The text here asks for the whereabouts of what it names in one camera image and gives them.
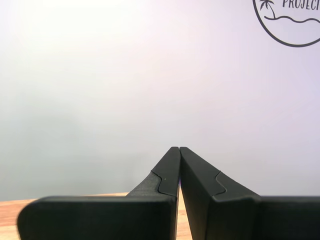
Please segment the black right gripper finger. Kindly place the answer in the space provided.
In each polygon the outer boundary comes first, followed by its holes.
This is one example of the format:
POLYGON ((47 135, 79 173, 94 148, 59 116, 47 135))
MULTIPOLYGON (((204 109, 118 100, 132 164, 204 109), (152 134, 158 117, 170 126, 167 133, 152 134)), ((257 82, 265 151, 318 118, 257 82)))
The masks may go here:
POLYGON ((180 150, 171 147, 125 196, 51 196, 17 217, 22 240, 174 240, 180 150))
POLYGON ((317 196, 261 196, 187 147, 180 182, 195 240, 317 240, 317 196))

